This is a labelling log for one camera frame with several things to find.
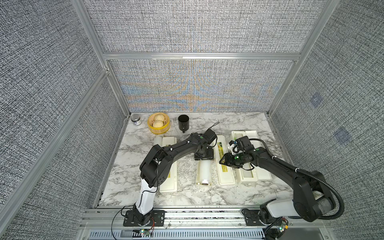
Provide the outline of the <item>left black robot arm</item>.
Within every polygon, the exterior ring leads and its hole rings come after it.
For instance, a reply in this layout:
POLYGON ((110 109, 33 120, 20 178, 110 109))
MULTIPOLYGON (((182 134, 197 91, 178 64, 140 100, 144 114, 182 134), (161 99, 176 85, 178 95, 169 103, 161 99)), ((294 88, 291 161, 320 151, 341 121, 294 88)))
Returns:
POLYGON ((152 216, 154 198, 158 187, 167 179, 173 163, 177 160, 196 154, 199 158, 207 158, 207 150, 217 140, 212 129, 204 133, 192 133, 186 139, 168 147, 154 145, 140 165, 141 189, 138 200, 133 206, 133 213, 140 225, 146 225, 152 216))

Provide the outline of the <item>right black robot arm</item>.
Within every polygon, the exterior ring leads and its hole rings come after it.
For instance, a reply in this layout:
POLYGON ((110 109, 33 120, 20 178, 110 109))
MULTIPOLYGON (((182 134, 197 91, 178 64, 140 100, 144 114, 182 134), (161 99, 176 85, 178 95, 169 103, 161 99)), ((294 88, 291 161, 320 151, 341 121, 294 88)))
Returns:
POLYGON ((230 141, 230 151, 221 158, 220 164, 234 169, 241 169, 246 164, 264 169, 293 190, 293 196, 285 200, 271 200, 260 206, 260 219, 269 225, 280 217, 301 218, 307 222, 317 219, 330 220, 343 212, 330 215, 337 204, 333 189, 317 171, 308 172, 297 168, 273 155, 266 144, 261 147, 253 145, 255 139, 247 136, 230 141))

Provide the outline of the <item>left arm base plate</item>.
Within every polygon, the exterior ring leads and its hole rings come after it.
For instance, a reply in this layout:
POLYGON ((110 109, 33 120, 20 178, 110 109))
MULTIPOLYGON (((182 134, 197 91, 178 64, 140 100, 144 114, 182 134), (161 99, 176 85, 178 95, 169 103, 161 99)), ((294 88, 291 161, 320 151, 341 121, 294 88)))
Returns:
POLYGON ((152 210, 142 215, 138 210, 123 211, 124 227, 163 227, 165 221, 165 211, 152 210))

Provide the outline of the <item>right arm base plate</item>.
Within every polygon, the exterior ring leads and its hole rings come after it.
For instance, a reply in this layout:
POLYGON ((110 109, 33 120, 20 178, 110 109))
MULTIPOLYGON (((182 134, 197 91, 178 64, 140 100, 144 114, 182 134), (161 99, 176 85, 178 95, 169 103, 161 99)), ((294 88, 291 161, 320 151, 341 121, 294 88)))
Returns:
POLYGON ((247 226, 271 226, 275 225, 284 225, 287 224, 288 221, 284 218, 278 220, 274 218, 271 214, 269 214, 266 210, 250 210, 250 209, 242 209, 242 215, 244 216, 245 222, 247 226))

